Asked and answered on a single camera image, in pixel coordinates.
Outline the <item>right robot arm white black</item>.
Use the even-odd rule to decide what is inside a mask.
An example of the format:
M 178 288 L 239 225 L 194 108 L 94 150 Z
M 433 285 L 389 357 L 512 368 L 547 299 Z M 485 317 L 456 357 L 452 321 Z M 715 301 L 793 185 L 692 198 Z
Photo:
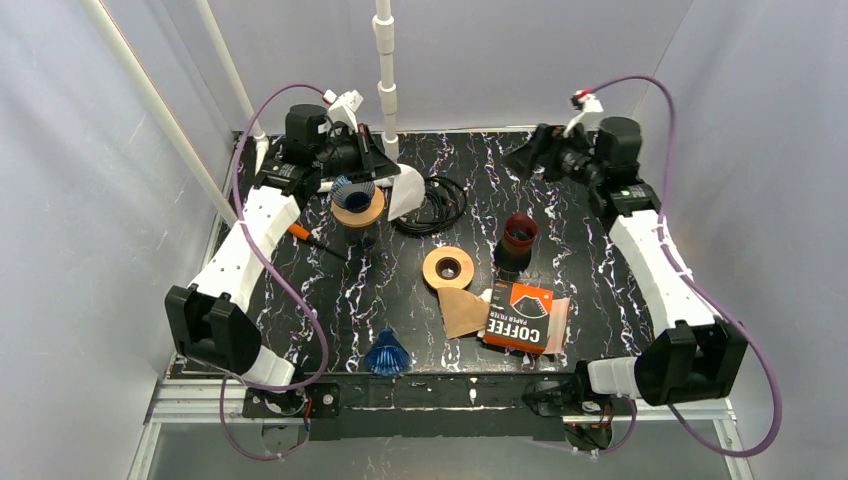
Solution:
M 627 262 L 653 323 L 652 343 L 636 357 L 581 361 L 567 399 L 621 396 L 652 406 L 729 395 L 748 343 L 691 286 L 683 261 L 661 232 L 661 202 L 640 175 L 640 125 L 612 116 L 587 131 L 540 124 L 503 157 L 514 175 L 586 187 L 592 212 Z

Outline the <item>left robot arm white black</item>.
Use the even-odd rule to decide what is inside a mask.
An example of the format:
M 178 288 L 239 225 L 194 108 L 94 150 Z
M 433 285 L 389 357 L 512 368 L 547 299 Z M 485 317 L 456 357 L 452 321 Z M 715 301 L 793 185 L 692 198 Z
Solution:
M 264 345 L 249 305 L 260 276 L 275 271 L 272 254 L 324 179 L 353 187 L 402 174 L 357 121 L 356 110 L 343 99 L 290 108 L 284 135 L 257 160 L 253 184 L 223 243 L 187 286 L 176 285 L 165 297 L 179 355 L 252 387 L 293 387 L 294 365 Z

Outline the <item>white paper coffee filter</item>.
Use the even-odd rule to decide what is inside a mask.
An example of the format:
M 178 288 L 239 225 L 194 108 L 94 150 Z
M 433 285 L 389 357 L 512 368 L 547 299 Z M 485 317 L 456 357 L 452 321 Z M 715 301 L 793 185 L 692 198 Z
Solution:
M 419 209 L 425 198 L 425 181 L 413 167 L 399 164 L 400 173 L 394 177 L 391 187 L 388 220 L 394 221 Z

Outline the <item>blue plastic dripper cone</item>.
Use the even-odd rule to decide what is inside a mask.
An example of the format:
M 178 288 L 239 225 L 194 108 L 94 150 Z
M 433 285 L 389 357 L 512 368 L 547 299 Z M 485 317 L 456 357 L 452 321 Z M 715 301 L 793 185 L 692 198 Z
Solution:
M 330 188 L 333 203 L 351 213 L 361 213 L 367 210 L 376 193 L 376 185 L 372 181 L 354 182 L 348 176 L 338 176 Z

